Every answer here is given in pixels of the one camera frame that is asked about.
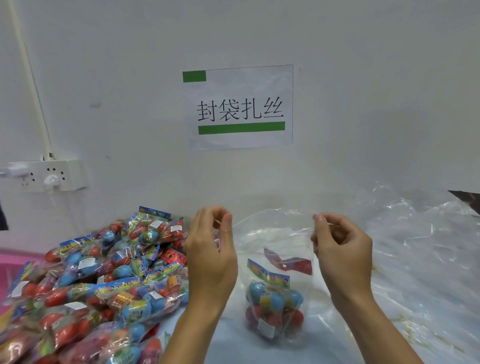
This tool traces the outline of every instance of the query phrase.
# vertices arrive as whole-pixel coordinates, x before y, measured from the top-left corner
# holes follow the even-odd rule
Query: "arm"
[[[212,228],[219,229],[221,251],[213,240]],[[221,206],[198,211],[185,241],[185,251],[189,303],[175,326],[162,364],[202,364],[205,360],[217,323],[237,281],[232,214]]]
[[[313,219],[312,241],[322,276],[365,362],[423,363],[375,302],[372,239],[344,216],[322,213]]]

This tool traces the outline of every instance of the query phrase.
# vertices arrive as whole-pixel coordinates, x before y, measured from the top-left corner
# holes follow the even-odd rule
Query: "power outlet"
[[[86,178],[80,160],[41,160],[22,162],[28,167],[28,175],[20,178],[23,191],[44,192],[43,181],[50,175],[60,179],[60,191],[75,191],[86,187]]]

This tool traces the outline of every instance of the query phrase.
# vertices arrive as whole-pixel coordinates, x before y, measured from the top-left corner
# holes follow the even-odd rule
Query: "paper sign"
[[[194,150],[292,144],[293,66],[183,72]]]

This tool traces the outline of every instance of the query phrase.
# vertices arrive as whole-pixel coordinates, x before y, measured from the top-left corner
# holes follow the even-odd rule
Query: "person's right hand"
[[[342,215],[324,212],[313,220],[313,250],[337,310],[350,302],[373,299],[371,237]]]

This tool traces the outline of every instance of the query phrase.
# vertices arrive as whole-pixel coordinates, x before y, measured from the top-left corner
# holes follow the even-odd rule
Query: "green rectangle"
[[[279,130],[285,130],[284,121],[250,122],[246,124],[201,125],[198,127],[198,134],[207,135],[228,133],[255,133],[274,132]]]
[[[205,82],[207,80],[206,71],[187,71],[182,72],[183,83],[186,82]]]

